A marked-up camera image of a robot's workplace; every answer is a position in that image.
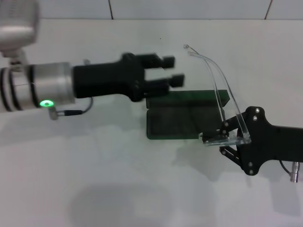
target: transparent plastic piece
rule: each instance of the transparent plastic piece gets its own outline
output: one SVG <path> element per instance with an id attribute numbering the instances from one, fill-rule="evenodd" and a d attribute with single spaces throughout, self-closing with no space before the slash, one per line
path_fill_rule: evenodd
<path id="1" fill-rule="evenodd" d="M 195 51 L 193 48 L 191 48 L 189 45 L 184 45 L 184 49 L 191 49 L 191 51 L 188 52 L 188 54 L 195 58 L 200 58 L 203 63 L 205 64 L 209 77 L 212 81 L 216 101 L 218 104 L 218 108 L 220 111 L 220 116 L 222 123 L 226 123 L 226 120 L 236 116 L 238 121 L 238 129 L 240 131 L 231 131 L 229 133 L 222 133 L 221 135 L 217 135 L 208 141 L 204 142 L 204 145 L 206 146 L 232 146 L 232 145 L 241 145 L 241 144 L 248 144 L 251 142 L 250 139 L 250 133 L 247 129 L 247 126 L 244 122 L 244 119 L 242 117 L 242 114 L 239 109 L 239 105 L 237 104 L 235 100 L 235 96 L 231 90 L 230 85 L 227 82 L 227 79 L 225 75 L 223 74 L 220 67 L 210 58 L 207 58 L 201 54 L 199 54 L 197 51 Z M 222 105 L 221 103 L 221 97 L 219 90 L 227 90 L 230 100 L 226 105 Z M 202 139 L 203 133 L 199 134 L 199 138 Z"/>

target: cable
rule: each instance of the cable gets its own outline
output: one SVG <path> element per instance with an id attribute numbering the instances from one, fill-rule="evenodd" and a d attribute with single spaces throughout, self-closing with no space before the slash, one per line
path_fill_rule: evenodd
<path id="1" fill-rule="evenodd" d="M 57 111 L 57 113 L 64 114 L 64 115 L 59 115 L 59 117 L 82 115 L 84 113 L 87 113 L 92 108 L 93 104 L 94 104 L 94 99 L 93 97 L 90 97 L 89 106 L 85 110 L 61 110 L 61 111 Z"/>
<path id="2" fill-rule="evenodd" d="M 288 169 L 285 167 L 285 165 L 283 164 L 283 162 L 281 160 L 279 160 L 282 168 L 285 170 L 285 172 L 287 172 L 288 175 L 290 175 L 290 172 L 288 171 Z"/>
<path id="3" fill-rule="evenodd" d="M 82 114 L 87 113 L 93 107 L 93 105 L 94 105 L 94 99 L 93 99 L 93 97 L 90 97 L 89 106 L 85 110 L 83 110 Z"/>

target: black cable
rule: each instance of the black cable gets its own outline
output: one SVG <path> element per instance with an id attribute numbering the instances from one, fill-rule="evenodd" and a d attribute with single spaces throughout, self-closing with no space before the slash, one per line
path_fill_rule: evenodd
<path id="1" fill-rule="evenodd" d="M 60 117 L 82 115 L 84 113 L 87 113 L 92 108 L 93 104 L 94 104 L 94 99 L 93 97 L 90 97 L 89 106 L 85 110 L 62 110 L 62 111 L 58 111 L 57 113 L 64 114 L 64 115 L 59 115 Z"/>
<path id="2" fill-rule="evenodd" d="M 94 105 L 94 99 L 93 99 L 93 97 L 90 97 L 89 106 L 85 110 L 83 110 L 82 114 L 87 113 L 93 107 L 93 105 Z"/>
<path id="3" fill-rule="evenodd" d="M 111 16 L 111 18 L 112 18 L 112 20 L 113 20 L 113 19 L 114 19 L 114 16 L 113 16 L 112 4 L 110 3 L 110 0 L 108 0 L 108 4 L 109 4 L 110 16 Z"/>
<path id="4" fill-rule="evenodd" d="M 282 168 L 285 170 L 285 172 L 287 172 L 288 175 L 290 175 L 290 172 L 288 171 L 288 169 L 285 167 L 285 165 L 283 164 L 283 162 L 281 160 L 279 160 Z"/>

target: metal cylinder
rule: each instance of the metal cylinder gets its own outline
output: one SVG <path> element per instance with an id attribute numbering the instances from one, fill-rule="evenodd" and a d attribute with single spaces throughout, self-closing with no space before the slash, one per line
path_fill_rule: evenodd
<path id="1" fill-rule="evenodd" d="M 290 181 L 291 182 L 298 183 L 299 170 L 300 170 L 300 163 L 299 162 L 293 162 L 292 171 L 290 173 Z"/>
<path id="2" fill-rule="evenodd" d="M 69 63 L 28 66 L 24 72 L 0 70 L 0 113 L 39 108 L 51 100 L 55 106 L 75 102 Z"/>
<path id="3" fill-rule="evenodd" d="M 38 102 L 51 100 L 55 105 L 75 102 L 71 67 L 68 62 L 34 66 Z"/>

